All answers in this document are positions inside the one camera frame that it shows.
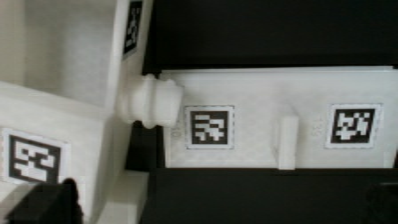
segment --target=white panel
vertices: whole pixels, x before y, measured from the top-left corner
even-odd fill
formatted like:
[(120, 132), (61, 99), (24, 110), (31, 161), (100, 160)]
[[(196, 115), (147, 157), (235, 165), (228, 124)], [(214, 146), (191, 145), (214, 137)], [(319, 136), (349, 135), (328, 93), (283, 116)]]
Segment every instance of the white panel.
[(27, 86), (106, 106), (116, 1), (27, 4)]
[(0, 1), (0, 80), (24, 85), (26, 1)]
[(70, 157), (65, 160), (68, 176), (59, 180), (68, 177), (77, 180), (90, 221), (102, 211), (115, 168), (122, 167), (115, 161), (111, 145), (113, 115), (100, 107), (6, 83), (0, 83), (0, 111), (0, 128), (43, 136), (45, 138), (36, 137), (36, 141), (47, 144), (70, 144)]
[[(184, 106), (235, 106), (235, 149), (189, 150), (186, 116), (166, 129), (170, 167), (278, 167), (274, 132), (278, 107), (290, 105), (301, 119), (298, 168), (385, 168), (398, 147), (398, 72), (392, 67), (170, 71), (186, 86)], [(328, 149), (335, 104), (379, 104), (383, 114), (374, 147)]]

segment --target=black surface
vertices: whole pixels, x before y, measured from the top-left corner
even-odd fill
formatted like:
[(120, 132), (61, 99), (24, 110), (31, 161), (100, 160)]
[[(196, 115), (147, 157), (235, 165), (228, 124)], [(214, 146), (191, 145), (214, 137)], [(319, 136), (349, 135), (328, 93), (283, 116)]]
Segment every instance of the black surface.
[(147, 68), (398, 64), (397, 0), (159, 0)]
[(141, 224), (356, 224), (398, 170), (159, 169)]
[(376, 185), (367, 194), (367, 218), (363, 224), (398, 223), (398, 184)]
[(127, 169), (152, 171), (164, 165), (164, 131), (157, 126), (147, 129), (141, 122), (134, 123), (131, 148), (127, 157)]

